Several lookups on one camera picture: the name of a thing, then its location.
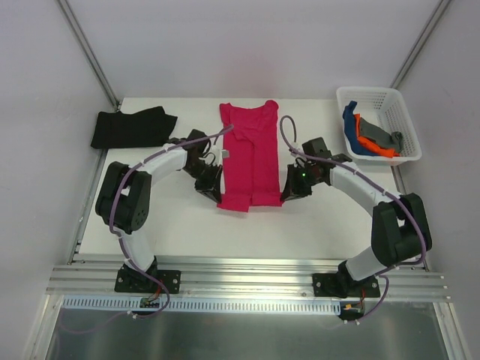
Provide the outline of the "right corner aluminium profile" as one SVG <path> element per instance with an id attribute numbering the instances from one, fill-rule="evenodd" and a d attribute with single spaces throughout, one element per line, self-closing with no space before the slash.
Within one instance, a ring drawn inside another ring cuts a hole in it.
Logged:
<path id="1" fill-rule="evenodd" d="M 423 50 L 427 46 L 428 41 L 431 39 L 432 35 L 442 22 L 443 18 L 446 16 L 453 3 L 453 0 L 440 0 L 436 3 L 432 13 L 427 18 L 426 23 L 423 25 L 406 58 L 403 60 L 398 72 L 391 81 L 390 87 L 392 89 L 398 90 L 405 82 L 414 65 L 419 60 Z"/>

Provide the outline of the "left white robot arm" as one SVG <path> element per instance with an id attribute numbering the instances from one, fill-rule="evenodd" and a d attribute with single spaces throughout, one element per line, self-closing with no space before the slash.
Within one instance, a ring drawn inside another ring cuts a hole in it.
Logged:
<path id="1" fill-rule="evenodd" d="M 193 129 L 186 138 L 173 138 L 139 163 L 129 166 L 112 162 L 103 178 L 95 213 L 116 236 L 124 255 L 124 269 L 132 272 L 131 281 L 141 291 L 152 290 L 158 281 L 156 256 L 142 231 L 149 216 L 152 187 L 167 176 L 185 171 L 197 193 L 220 204 L 221 150 L 218 138 L 223 129 L 206 135 Z"/>

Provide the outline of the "pink t shirt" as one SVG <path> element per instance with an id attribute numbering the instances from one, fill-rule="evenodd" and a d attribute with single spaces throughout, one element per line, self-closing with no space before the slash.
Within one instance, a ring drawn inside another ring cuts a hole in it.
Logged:
<path id="1" fill-rule="evenodd" d="M 257 108 L 231 103 L 219 106 L 224 126 L 233 129 L 224 135 L 224 193 L 217 207 L 248 212 L 252 206 L 281 207 L 278 155 L 278 103 L 267 100 Z"/>

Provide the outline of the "grey t shirt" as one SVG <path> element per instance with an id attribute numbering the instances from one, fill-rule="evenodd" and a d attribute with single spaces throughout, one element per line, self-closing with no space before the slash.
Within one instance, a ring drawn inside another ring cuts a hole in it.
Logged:
<path id="1" fill-rule="evenodd" d="M 399 131 L 388 133 L 382 128 L 364 120 L 360 125 L 360 134 L 373 140 L 383 148 L 393 148 L 399 154 L 404 148 L 404 135 Z"/>

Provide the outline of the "white plastic basket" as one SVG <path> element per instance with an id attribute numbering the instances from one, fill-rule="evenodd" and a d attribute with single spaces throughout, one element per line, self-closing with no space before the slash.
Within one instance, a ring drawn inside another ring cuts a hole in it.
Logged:
<path id="1" fill-rule="evenodd" d="M 422 150 L 416 129 L 402 94 L 393 88 L 369 86 L 342 86 L 336 91 L 338 111 L 342 113 L 351 101 L 357 106 L 355 112 L 373 125 L 388 133 L 399 131 L 403 135 L 403 149 L 398 157 L 367 156 L 356 154 L 350 141 L 345 139 L 347 154 L 360 164 L 398 166 L 408 161 L 417 161 Z"/>

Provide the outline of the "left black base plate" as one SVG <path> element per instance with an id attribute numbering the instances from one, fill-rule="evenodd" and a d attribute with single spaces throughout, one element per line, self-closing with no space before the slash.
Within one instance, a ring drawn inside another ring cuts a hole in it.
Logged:
<path id="1" fill-rule="evenodd" d="M 171 294 L 178 294 L 182 273 L 178 270 L 160 270 L 148 274 L 157 278 Z M 143 274 L 129 267 L 121 267 L 115 279 L 115 293 L 155 293 L 159 286 Z"/>

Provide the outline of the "blue t shirt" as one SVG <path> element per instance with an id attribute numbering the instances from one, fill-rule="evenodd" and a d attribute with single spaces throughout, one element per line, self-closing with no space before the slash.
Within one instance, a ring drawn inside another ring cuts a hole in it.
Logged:
<path id="1" fill-rule="evenodd" d="M 358 140 L 356 134 L 356 118 L 354 110 L 357 106 L 357 102 L 351 100 L 345 107 L 342 113 L 343 119 L 343 132 L 349 141 L 350 148 L 356 155 L 363 156 L 377 156 L 374 152 L 365 148 Z"/>

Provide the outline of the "orange t shirt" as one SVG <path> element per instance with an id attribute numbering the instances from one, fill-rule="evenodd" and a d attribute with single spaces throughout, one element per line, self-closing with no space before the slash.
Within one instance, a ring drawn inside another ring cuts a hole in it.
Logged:
<path id="1" fill-rule="evenodd" d="M 383 148 L 380 145 L 377 145 L 373 140 L 362 136 L 360 134 L 360 125 L 365 120 L 361 117 L 360 114 L 355 114 L 354 117 L 356 137 L 363 148 L 367 149 L 370 152 L 373 152 L 375 155 L 383 156 L 385 158 L 395 158 L 400 156 L 400 154 L 393 148 Z"/>

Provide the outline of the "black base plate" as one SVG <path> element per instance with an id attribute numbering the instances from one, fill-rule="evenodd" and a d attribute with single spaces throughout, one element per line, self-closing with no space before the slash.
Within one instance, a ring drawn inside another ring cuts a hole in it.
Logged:
<path id="1" fill-rule="evenodd" d="M 337 274 L 314 273 L 312 274 L 312 281 L 315 297 L 339 299 L 376 299 L 380 297 L 380 286 L 374 276 L 367 277 L 361 281 L 346 280 L 341 282 Z"/>
<path id="2" fill-rule="evenodd" d="M 178 294 L 182 273 L 178 270 L 160 270 L 148 274 L 157 278 L 171 294 Z M 115 293 L 155 293 L 159 286 L 143 274 L 129 267 L 121 267 L 115 279 Z"/>

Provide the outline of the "corner aluminium profile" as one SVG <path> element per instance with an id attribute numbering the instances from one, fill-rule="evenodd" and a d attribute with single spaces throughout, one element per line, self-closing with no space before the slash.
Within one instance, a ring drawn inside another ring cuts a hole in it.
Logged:
<path id="1" fill-rule="evenodd" d="M 414 65 L 419 60 L 423 50 L 427 46 L 428 41 L 431 39 L 432 35 L 442 22 L 443 18 L 446 16 L 453 3 L 453 0 L 440 0 L 436 3 L 432 13 L 427 18 L 426 23 L 423 25 L 406 58 L 403 60 L 398 72 L 391 81 L 390 87 L 392 89 L 398 90 L 405 82 Z"/>
<path id="2" fill-rule="evenodd" d="M 103 93 L 105 94 L 106 99 L 113 107 L 113 109 L 117 110 L 119 108 L 119 105 L 121 104 L 121 101 L 114 92 L 110 81 L 107 79 L 107 75 L 105 74 L 101 63 L 99 62 L 98 57 L 96 56 L 95 51 L 90 44 L 90 41 L 86 36 L 86 33 L 83 30 L 83 27 L 74 12 L 74 9 L 71 6 L 71 3 L 68 0 L 55 0 L 55 3 L 57 4 L 58 9 L 60 10 L 65 21 L 67 22 L 69 29 L 71 30 L 76 42 L 79 45 L 79 48 L 82 51 L 82 54 L 88 62 Z"/>

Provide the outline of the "left corner aluminium profile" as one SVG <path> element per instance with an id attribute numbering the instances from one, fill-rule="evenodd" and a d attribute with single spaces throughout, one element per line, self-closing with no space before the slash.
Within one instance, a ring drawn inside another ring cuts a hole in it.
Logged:
<path id="1" fill-rule="evenodd" d="M 113 107 L 113 109 L 117 110 L 119 108 L 119 105 L 121 104 L 121 101 L 114 92 L 110 81 L 107 79 L 107 75 L 105 74 L 101 63 L 99 62 L 98 57 L 96 56 L 95 51 L 90 44 L 90 41 L 86 36 L 86 33 L 83 30 L 83 27 L 74 12 L 74 9 L 71 6 L 71 3 L 68 0 L 55 0 L 55 3 L 57 4 L 58 9 L 60 10 L 65 21 L 67 22 L 69 29 L 71 30 L 76 42 L 79 45 L 79 48 L 82 51 L 82 54 L 88 62 L 103 93 L 105 94 L 106 99 Z"/>

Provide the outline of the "black folded t shirt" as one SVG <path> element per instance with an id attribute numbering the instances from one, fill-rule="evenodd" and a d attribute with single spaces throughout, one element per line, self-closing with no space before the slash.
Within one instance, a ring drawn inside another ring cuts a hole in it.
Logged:
<path id="1" fill-rule="evenodd" d="M 170 138 L 178 117 L 156 106 L 125 114 L 99 112 L 91 140 L 93 149 L 141 149 L 160 147 Z"/>

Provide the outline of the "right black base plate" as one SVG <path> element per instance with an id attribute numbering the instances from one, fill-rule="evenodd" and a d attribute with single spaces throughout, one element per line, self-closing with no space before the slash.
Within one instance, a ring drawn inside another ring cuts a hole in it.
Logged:
<path id="1" fill-rule="evenodd" d="M 337 274 L 314 273 L 312 274 L 312 281 L 315 297 L 339 299 L 376 299 L 380 297 L 380 286 L 374 276 L 367 277 L 361 281 L 346 280 L 341 282 Z"/>

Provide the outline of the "aluminium mounting rail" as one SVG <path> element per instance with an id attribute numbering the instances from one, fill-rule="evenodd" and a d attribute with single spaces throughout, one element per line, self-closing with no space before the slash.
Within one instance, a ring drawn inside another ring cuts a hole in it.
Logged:
<path id="1" fill-rule="evenodd" d="M 58 294 L 111 294 L 121 255 L 77 254 L 69 265 L 56 265 L 46 291 Z M 160 269 L 179 270 L 182 296 L 244 299 L 311 299 L 312 275 L 333 272 L 336 259 L 236 259 L 159 256 Z M 451 302 L 444 274 L 420 266 L 401 266 L 380 280 L 390 302 Z"/>

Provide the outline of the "left table edge rail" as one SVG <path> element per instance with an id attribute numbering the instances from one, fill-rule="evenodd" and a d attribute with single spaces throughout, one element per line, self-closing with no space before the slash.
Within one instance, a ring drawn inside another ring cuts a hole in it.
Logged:
<path id="1" fill-rule="evenodd" d="M 100 150 L 98 159 L 95 163 L 94 173 L 89 183 L 88 191 L 82 204 L 82 211 L 79 215 L 76 229 L 73 234 L 72 245 L 70 247 L 70 252 L 68 254 L 66 262 L 67 265 L 70 265 L 73 262 L 75 254 L 77 253 L 78 248 L 82 243 L 83 236 L 86 230 L 86 225 L 89 220 L 89 215 L 92 210 L 93 202 L 95 200 L 95 194 L 98 188 L 99 181 L 101 179 L 101 173 L 102 169 L 104 168 L 107 152 L 107 150 Z"/>

